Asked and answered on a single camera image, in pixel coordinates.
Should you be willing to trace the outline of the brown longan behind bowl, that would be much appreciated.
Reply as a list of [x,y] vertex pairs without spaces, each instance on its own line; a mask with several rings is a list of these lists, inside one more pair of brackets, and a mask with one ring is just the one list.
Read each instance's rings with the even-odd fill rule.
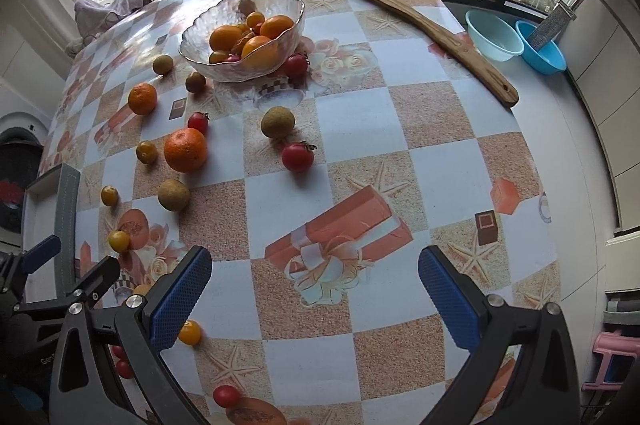
[[166,75],[174,70],[175,62],[170,55],[159,55],[152,62],[152,70],[157,75]]

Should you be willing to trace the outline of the large mandarin orange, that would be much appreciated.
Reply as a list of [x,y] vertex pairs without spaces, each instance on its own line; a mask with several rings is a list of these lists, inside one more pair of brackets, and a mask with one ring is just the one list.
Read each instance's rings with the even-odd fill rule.
[[207,154],[207,140],[194,128],[175,130],[165,138],[165,161],[178,173],[189,174],[197,171],[206,162]]

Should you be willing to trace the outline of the pink plastic stool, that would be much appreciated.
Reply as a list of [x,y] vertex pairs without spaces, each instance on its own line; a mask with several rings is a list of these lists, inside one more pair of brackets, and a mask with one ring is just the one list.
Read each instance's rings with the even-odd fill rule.
[[617,391],[639,359],[639,338],[623,335],[621,330],[603,331],[594,340],[592,352],[600,360],[599,367],[594,380],[584,382],[582,389]]

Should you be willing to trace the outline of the washing machine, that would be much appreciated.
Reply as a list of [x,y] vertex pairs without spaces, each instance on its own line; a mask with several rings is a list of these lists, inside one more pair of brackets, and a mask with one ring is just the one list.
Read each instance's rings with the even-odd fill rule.
[[1,251],[21,249],[23,205],[36,179],[48,119],[1,80]]

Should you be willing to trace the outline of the blue plastic basin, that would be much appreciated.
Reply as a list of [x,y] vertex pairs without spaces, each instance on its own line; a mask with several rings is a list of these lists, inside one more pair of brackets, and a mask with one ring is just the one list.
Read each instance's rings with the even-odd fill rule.
[[536,26],[526,20],[515,21],[515,31],[523,42],[522,58],[535,71],[542,75],[562,73],[566,70],[566,60],[555,41],[551,41],[539,49],[535,49],[527,37],[534,32]]

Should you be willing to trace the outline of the red cherry tomato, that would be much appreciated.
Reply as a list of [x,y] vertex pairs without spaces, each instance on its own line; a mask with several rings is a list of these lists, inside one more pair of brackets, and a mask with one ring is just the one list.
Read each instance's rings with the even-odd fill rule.
[[206,112],[194,112],[188,119],[186,126],[192,128],[192,130],[197,130],[203,136],[206,136],[208,132],[208,124],[209,117]]
[[314,164],[314,151],[317,147],[307,141],[293,142],[281,153],[283,166],[292,173],[303,173]]
[[283,63],[282,73],[292,81],[299,81],[306,76],[307,69],[307,57],[302,54],[294,54]]
[[220,385],[213,391],[213,399],[221,408],[230,409],[237,405],[242,393],[233,385]]

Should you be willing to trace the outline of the small mandarin orange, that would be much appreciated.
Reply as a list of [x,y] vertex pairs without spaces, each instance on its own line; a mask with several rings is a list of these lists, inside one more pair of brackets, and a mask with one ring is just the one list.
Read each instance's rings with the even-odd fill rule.
[[157,91],[149,83],[140,83],[132,87],[128,95],[128,107],[137,115],[148,115],[157,106]]

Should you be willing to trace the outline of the clear glass fruit bowl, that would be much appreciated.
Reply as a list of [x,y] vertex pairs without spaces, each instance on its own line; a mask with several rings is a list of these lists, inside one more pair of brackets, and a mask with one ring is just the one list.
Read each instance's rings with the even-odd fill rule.
[[294,54],[304,13],[302,0],[221,0],[183,32],[179,54],[219,83],[262,78]]

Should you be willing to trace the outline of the checkered fruit tablecloth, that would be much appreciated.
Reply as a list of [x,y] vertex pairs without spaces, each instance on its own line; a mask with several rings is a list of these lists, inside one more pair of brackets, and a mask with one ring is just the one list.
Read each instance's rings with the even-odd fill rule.
[[[120,304],[171,271],[191,246],[214,269],[192,311],[198,346],[163,359],[209,423],[226,421],[213,391],[233,385],[296,424],[415,424],[464,364],[420,282],[427,245],[487,293],[541,308],[560,297],[558,254],[534,160],[513,114],[428,37],[363,0],[302,0],[299,85],[266,78],[186,91],[190,66],[156,75],[181,35],[220,0],[158,0],[86,48],[68,74],[42,167],[80,173],[75,254],[88,269],[126,230],[131,249],[104,296]],[[149,83],[157,106],[128,107]],[[272,107],[295,116],[270,139]],[[164,141],[194,112],[209,117],[207,160],[189,174]],[[157,148],[153,165],[136,156]],[[317,147],[292,173],[282,150]],[[165,210],[158,186],[191,193]],[[113,186],[119,202],[100,197]]]

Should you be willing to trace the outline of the light teal plastic basin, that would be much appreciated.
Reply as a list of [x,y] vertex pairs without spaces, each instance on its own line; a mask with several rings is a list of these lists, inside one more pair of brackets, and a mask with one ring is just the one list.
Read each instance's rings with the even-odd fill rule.
[[488,11],[470,9],[464,18],[466,32],[485,58],[505,62],[524,52],[524,43],[518,34],[499,17]]

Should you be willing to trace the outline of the long wooden board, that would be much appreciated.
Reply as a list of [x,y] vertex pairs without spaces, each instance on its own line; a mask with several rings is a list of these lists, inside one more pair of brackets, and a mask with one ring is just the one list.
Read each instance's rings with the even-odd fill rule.
[[474,76],[499,100],[506,108],[513,108],[520,97],[518,91],[500,73],[500,71],[483,57],[470,44],[456,37],[436,22],[420,14],[401,0],[367,0],[391,12],[393,15],[418,28],[445,52]]

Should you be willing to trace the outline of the brown longan fruit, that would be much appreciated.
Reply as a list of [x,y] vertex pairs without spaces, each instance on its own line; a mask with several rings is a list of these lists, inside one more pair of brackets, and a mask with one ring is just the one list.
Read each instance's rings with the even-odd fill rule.
[[295,116],[286,107],[272,107],[262,117],[260,130],[270,139],[288,136],[295,128]]

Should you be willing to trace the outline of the brown longan near tray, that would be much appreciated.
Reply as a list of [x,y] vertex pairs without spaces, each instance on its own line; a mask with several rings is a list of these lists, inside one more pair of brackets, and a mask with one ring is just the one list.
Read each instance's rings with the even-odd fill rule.
[[189,188],[177,179],[167,179],[157,189],[157,200],[165,210],[180,212],[190,202]]

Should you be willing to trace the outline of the dark longan beside bowl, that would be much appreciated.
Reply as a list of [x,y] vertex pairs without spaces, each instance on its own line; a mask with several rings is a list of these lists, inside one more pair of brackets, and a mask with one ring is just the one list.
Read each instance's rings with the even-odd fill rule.
[[205,92],[206,78],[198,72],[192,72],[184,81],[184,87],[192,95],[199,95]]

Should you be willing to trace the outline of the white tray box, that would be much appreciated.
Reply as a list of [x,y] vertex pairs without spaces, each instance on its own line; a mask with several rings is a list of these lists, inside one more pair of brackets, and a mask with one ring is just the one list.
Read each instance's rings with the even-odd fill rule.
[[27,277],[25,299],[47,301],[65,295],[76,283],[75,223],[80,173],[58,164],[39,176],[26,190],[22,242],[25,252],[49,235],[56,235],[61,251]]

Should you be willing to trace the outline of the yellow cherry tomato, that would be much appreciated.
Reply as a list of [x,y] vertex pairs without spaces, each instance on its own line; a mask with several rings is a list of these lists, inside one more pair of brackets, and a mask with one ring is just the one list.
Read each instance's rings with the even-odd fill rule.
[[137,159],[144,165],[153,165],[157,160],[157,148],[152,141],[141,141],[136,149]]
[[107,237],[107,243],[117,254],[125,254],[130,250],[129,234],[120,229],[113,230]]
[[186,320],[178,334],[178,338],[183,344],[196,346],[200,344],[203,338],[203,330],[196,321]]
[[116,206],[119,202],[119,193],[113,186],[104,186],[100,193],[102,203],[108,208]]

